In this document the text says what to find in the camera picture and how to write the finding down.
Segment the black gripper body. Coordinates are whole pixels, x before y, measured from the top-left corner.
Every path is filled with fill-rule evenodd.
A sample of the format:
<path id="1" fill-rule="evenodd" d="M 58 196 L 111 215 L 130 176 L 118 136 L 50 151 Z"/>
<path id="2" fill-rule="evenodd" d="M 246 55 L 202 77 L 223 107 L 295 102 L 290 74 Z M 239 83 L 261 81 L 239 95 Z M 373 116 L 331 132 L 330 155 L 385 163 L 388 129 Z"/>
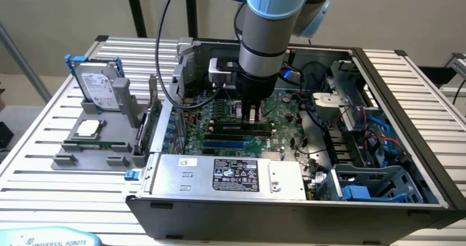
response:
<path id="1" fill-rule="evenodd" d="M 249 73 L 237 75 L 237 91 L 243 100 L 250 104 L 258 104 L 269 98 L 275 90 L 278 75 L 257 77 Z"/>

